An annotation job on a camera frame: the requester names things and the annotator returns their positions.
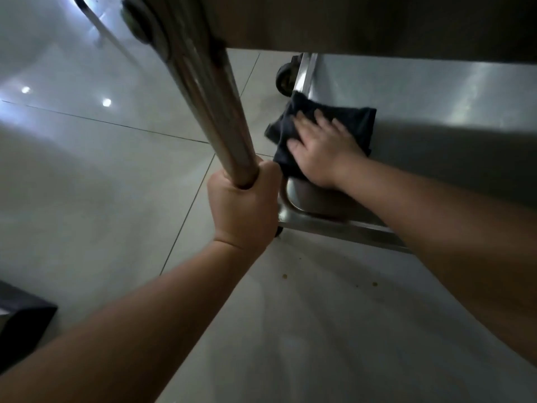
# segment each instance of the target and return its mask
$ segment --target dark cloth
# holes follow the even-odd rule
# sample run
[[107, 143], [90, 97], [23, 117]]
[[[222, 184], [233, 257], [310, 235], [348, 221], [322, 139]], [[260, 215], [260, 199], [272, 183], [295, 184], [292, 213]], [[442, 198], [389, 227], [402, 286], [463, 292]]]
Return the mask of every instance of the dark cloth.
[[304, 94], [295, 91], [280, 118], [265, 130], [265, 137], [278, 146], [274, 161], [280, 164], [286, 177], [307, 179], [287, 149], [287, 140], [292, 138], [300, 141], [291, 116], [296, 115], [301, 110], [309, 120], [315, 123], [313, 112], [317, 108], [321, 109], [329, 121], [332, 121], [333, 118], [338, 119], [352, 134], [364, 153], [367, 156], [371, 153], [369, 143], [373, 133], [376, 109], [325, 106], [309, 100]]

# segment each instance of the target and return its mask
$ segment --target hand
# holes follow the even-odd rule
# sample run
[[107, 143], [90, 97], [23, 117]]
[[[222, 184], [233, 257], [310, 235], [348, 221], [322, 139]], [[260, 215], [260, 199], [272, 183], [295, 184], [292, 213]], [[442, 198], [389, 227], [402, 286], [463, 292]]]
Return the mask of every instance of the hand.
[[314, 115], [317, 124], [298, 112], [293, 122], [302, 142], [289, 139], [287, 148], [311, 182], [323, 188], [337, 188], [336, 175], [345, 158], [365, 158], [365, 154], [337, 119], [330, 123], [319, 109]]
[[272, 161], [259, 163], [259, 176], [250, 189], [233, 186], [224, 170], [212, 174], [207, 189], [214, 240], [261, 255], [278, 229], [280, 183], [280, 166]]

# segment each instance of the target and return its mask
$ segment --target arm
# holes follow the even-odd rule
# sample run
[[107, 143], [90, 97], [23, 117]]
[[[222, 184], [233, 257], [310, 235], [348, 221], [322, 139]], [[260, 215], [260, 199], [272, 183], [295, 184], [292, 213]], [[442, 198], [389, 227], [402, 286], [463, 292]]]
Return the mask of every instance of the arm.
[[288, 147], [314, 183], [378, 215], [482, 324], [537, 363], [537, 214], [369, 160], [337, 120], [299, 114]]
[[278, 226], [281, 171], [251, 189], [208, 182], [215, 238], [169, 273], [97, 312], [0, 377], [0, 401], [150, 402], [211, 323]]

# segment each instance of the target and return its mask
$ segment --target left hand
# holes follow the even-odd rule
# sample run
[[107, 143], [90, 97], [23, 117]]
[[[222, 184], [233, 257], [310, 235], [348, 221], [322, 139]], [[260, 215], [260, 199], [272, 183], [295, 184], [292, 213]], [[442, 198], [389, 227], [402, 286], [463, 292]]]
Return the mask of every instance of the left hand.
[[211, 175], [209, 204], [213, 214], [214, 240], [261, 255], [278, 228], [280, 166], [272, 161], [259, 163], [259, 176], [250, 189], [239, 189], [224, 170]]

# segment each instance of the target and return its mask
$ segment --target white floor tile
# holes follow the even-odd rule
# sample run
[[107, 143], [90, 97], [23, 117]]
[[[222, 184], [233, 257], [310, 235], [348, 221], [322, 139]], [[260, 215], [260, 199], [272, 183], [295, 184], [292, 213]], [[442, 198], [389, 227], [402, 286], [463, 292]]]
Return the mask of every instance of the white floor tile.
[[[2, 13], [11, 17], [9, 26], [0, 21], [2, 33], [9, 34], [4, 44], [11, 56], [9, 65], [0, 63], [0, 99], [206, 141], [165, 65], [120, 18], [120, 0], [90, 1], [136, 65], [103, 39], [71, 0], [42, 0], [48, 14], [33, 0], [25, 0], [24, 8], [22, 1], [10, 2]], [[100, 5], [107, 6], [104, 12]], [[37, 24], [24, 24], [28, 15]], [[259, 52], [230, 50], [229, 55], [242, 91]], [[21, 92], [24, 86], [30, 93]], [[105, 99], [110, 106], [103, 106]]]
[[276, 146], [264, 136], [267, 126], [283, 113], [289, 98], [276, 89], [280, 66], [296, 53], [262, 51], [241, 97], [253, 147], [258, 154], [273, 156]]
[[0, 102], [0, 279], [63, 330], [158, 276], [209, 144]]
[[[165, 270], [213, 232], [203, 186]], [[416, 257], [285, 229], [159, 402], [530, 402], [536, 377]]]

